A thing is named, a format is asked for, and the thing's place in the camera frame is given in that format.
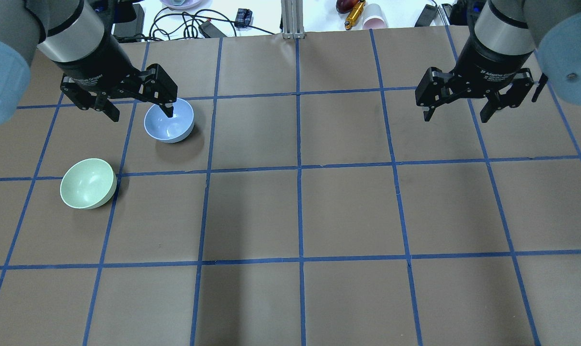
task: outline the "bowl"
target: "bowl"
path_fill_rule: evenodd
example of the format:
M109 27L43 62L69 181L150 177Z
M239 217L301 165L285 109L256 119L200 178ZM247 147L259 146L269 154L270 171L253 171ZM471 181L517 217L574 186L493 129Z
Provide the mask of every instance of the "bowl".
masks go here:
M151 138L163 143L176 143L192 132L194 110L187 101L177 99L173 103L173 116L169 118L160 107L153 105L145 114L143 126Z
M111 199L117 187L113 168L105 160L86 159L74 164L62 178L60 196L77 210L97 208Z
M201 1L202 0L186 0L186 2L181 5L174 5L171 0L160 0L163 5L176 10L189 9L190 7L197 6Z

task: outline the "black device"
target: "black device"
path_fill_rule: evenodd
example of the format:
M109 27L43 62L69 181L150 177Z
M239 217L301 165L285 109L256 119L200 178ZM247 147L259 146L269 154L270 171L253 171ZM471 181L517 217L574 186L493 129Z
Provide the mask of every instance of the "black device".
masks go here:
M449 23L451 25L474 26L486 2L487 0L458 0L451 6L450 12L447 12Z
M436 18L436 15L438 15L438 7L425 5L425 8L423 8L421 15L418 16L417 22L414 26L429 26L431 21Z
M143 20L145 20L145 12L143 7L139 4L133 4L133 11L135 18L130 19L128 22L115 23L113 28L113 35L116 37L136 37L143 32ZM140 38L134 39L124 39L123 42L139 42Z
M205 38L227 37L220 29L216 28L212 22L203 22L199 25L199 31Z
M252 22L253 12L249 9L238 9L233 25L236 28L247 28Z
M447 20L451 22L451 11L453 11L453 6L451 4L442 4L442 9L444 10L444 14L446 14Z

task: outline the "light blue bowl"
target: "light blue bowl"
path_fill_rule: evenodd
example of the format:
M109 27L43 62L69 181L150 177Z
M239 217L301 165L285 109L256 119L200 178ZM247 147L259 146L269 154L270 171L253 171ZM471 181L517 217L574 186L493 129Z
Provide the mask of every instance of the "light blue bowl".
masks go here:
M143 120L145 132L163 143L176 143L185 139L194 128L194 110L182 99L173 103L173 117L168 118L163 110L153 105Z

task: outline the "metal frame post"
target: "metal frame post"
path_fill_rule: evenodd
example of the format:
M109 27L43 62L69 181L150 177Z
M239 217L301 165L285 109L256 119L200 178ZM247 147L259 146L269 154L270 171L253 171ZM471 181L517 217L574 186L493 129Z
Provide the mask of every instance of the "metal frame post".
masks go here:
M282 0L282 37L304 38L303 0Z

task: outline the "light green bowl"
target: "light green bowl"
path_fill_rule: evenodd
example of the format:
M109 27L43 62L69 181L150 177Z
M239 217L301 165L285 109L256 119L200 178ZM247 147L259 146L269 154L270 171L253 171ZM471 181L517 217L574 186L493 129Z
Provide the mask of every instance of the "light green bowl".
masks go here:
M111 165L91 158L70 167L62 178L60 196L71 208L90 210L109 201L116 186L117 177Z

